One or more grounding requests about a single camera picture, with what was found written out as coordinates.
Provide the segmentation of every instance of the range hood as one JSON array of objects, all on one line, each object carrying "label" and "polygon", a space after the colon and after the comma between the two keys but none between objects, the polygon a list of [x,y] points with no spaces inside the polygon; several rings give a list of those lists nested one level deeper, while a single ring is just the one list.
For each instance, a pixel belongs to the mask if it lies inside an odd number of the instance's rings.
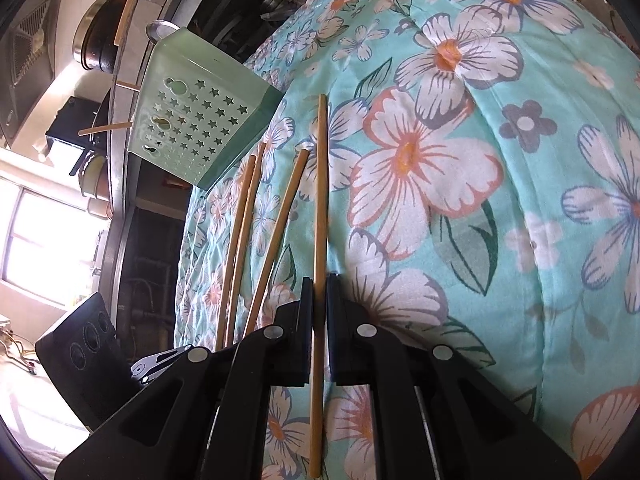
[{"label": "range hood", "polygon": [[2,2],[0,136],[9,146],[54,79],[59,1],[13,0],[8,5]]}]

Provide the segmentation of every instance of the bed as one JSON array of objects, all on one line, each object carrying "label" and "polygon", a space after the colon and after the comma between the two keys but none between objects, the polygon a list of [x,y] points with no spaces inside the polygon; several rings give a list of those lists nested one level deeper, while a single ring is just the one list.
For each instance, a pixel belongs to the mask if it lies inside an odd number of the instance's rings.
[{"label": "bed", "polygon": [[[328,269],[403,342],[456,348],[587,478],[640,403],[638,58],[573,0],[308,0],[246,65],[286,94],[263,137],[236,341],[300,148],[258,325],[312,275],[325,93]],[[214,347],[247,158],[191,197],[176,346]],[[327,381],[325,399],[325,476],[373,479],[367,391]],[[307,468],[308,389],[275,388],[262,476]]]}]

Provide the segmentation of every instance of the wooden stick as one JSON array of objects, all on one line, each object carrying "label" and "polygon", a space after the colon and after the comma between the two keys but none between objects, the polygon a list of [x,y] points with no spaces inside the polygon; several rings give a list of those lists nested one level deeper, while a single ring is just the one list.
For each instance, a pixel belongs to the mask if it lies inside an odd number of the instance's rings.
[{"label": "wooden stick", "polygon": [[124,4],[124,9],[122,9],[122,14],[120,15],[120,21],[118,22],[118,28],[116,30],[116,35],[113,39],[113,44],[115,46],[120,46],[122,44],[122,40],[124,40],[124,36],[129,30],[129,22],[133,15],[134,8],[136,7],[136,3],[138,0],[127,0]]},{"label": "wooden stick", "polygon": [[231,275],[234,271],[234,262],[236,260],[236,250],[238,249],[238,237],[240,236],[240,226],[242,225],[242,216],[244,215],[244,206],[246,205],[246,197],[249,193],[249,184],[254,174],[255,155],[249,157],[246,165],[246,171],[242,178],[242,187],[240,196],[238,197],[238,208],[234,217],[234,224],[231,228],[231,239],[229,240],[229,251],[226,255],[225,275],[222,279],[222,294],[220,295],[220,309],[218,312],[218,327],[216,329],[216,352],[225,345],[226,334],[226,304],[229,301],[229,289],[231,288]]},{"label": "wooden stick", "polygon": [[293,167],[293,173],[287,184],[287,190],[284,193],[284,199],[278,212],[278,218],[276,219],[276,225],[273,228],[273,235],[269,241],[269,247],[267,248],[267,254],[262,264],[262,270],[260,271],[260,278],[258,279],[258,285],[255,287],[254,299],[251,302],[251,308],[249,309],[249,317],[246,320],[246,326],[244,327],[244,337],[247,337],[251,332],[255,330],[255,323],[260,314],[260,305],[264,298],[264,291],[267,288],[267,282],[269,281],[269,275],[271,273],[271,267],[278,254],[280,248],[280,242],[282,241],[282,235],[284,234],[284,228],[287,225],[287,219],[289,218],[289,211],[291,210],[291,204],[298,192],[298,186],[302,179],[302,173],[305,171],[306,160],[309,158],[309,150],[300,150],[298,153],[298,160]]},{"label": "wooden stick", "polygon": [[133,90],[134,92],[140,92],[140,87],[138,85],[120,81],[119,79],[116,81],[116,86],[119,86],[120,88],[127,88],[129,90]]},{"label": "wooden stick", "polygon": [[316,238],[314,243],[314,334],[311,342],[311,417],[309,476],[322,473],[322,405],[324,404],[324,289],[329,202],[329,149],[326,95],[318,99],[316,145]]},{"label": "wooden stick", "polygon": [[236,336],[236,312],[238,311],[238,295],[240,294],[240,284],[242,282],[242,271],[244,270],[244,260],[246,257],[246,248],[249,245],[249,237],[251,236],[251,225],[254,220],[255,196],[258,193],[258,186],[262,178],[262,158],[264,149],[267,145],[264,142],[258,147],[258,158],[255,161],[254,174],[251,177],[249,186],[249,195],[244,206],[244,216],[242,216],[242,227],[240,229],[240,242],[238,243],[238,252],[236,253],[236,266],[234,267],[234,276],[231,285],[231,304],[229,305],[229,321],[226,325],[225,347],[234,343]]},{"label": "wooden stick", "polygon": [[96,126],[95,128],[85,128],[78,132],[78,137],[84,137],[85,135],[99,134],[100,132],[108,132],[109,130],[119,130],[121,128],[130,128],[133,123],[115,123],[105,124],[104,126]]}]

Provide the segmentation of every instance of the black pot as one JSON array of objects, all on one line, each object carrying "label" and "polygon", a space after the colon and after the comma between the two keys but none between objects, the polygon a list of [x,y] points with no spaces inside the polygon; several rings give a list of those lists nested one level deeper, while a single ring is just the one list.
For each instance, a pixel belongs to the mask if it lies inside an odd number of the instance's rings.
[{"label": "black pot", "polygon": [[85,70],[113,73],[118,47],[113,40],[127,0],[96,0],[78,25],[74,58]]}]

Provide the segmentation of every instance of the window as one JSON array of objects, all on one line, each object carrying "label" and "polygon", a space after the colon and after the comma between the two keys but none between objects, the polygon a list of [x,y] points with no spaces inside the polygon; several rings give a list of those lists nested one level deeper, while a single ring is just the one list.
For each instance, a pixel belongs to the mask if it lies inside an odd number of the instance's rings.
[{"label": "window", "polygon": [[90,294],[94,254],[106,223],[0,179],[2,279],[72,306]]}]

